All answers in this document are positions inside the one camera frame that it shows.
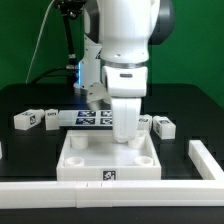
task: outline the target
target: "black table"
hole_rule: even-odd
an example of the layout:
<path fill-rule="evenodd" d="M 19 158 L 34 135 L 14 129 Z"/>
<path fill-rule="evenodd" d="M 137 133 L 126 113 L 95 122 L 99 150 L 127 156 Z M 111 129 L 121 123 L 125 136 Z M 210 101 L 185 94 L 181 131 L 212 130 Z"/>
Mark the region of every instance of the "black table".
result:
<path fill-rule="evenodd" d="M 201 140 L 224 168 L 224 110 L 200 89 L 185 84 L 154 84 L 142 114 L 167 116 L 176 139 L 151 136 L 162 179 L 201 179 L 187 156 L 189 140 Z M 10 85 L 0 91 L 0 181 L 56 180 L 56 165 L 67 128 L 45 131 L 45 123 L 15 130 L 13 116 L 27 109 L 88 109 L 85 98 L 63 84 Z M 0 223 L 223 223 L 222 207 L 63 208 L 1 210 Z"/>

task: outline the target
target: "green wall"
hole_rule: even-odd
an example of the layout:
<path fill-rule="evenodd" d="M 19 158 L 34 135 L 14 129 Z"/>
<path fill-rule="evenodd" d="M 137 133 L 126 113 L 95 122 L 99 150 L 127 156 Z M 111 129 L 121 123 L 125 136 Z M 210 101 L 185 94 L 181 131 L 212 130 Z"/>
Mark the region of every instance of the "green wall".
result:
<path fill-rule="evenodd" d="M 163 45 L 150 49 L 151 80 L 153 83 L 194 84 L 224 108 L 224 1 L 173 2 L 175 31 Z M 25 82 L 49 3 L 50 0 L 7 0 L 0 3 L 0 88 Z M 82 27 L 80 21 L 75 21 L 72 26 L 75 49 L 80 58 Z M 51 10 L 30 80 L 47 69 L 66 63 L 62 19 L 58 10 Z"/>

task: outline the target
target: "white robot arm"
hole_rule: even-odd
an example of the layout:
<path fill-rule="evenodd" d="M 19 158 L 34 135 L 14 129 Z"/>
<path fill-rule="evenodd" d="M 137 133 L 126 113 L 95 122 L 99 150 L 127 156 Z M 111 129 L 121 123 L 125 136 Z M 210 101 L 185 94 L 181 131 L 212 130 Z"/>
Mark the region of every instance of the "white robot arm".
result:
<path fill-rule="evenodd" d="M 146 95 L 148 42 L 158 22 L 161 1 L 89 0 L 86 4 L 86 39 L 102 45 L 100 57 L 104 66 L 98 80 L 101 79 L 111 97 L 113 133 L 118 142 L 126 142 L 136 136 L 141 97 Z M 93 8 L 95 17 L 87 13 L 88 7 Z M 98 15 L 99 27 L 96 24 L 91 26 L 91 20 L 96 20 Z M 98 45 L 92 45 L 91 49 L 95 51 L 96 47 Z"/>

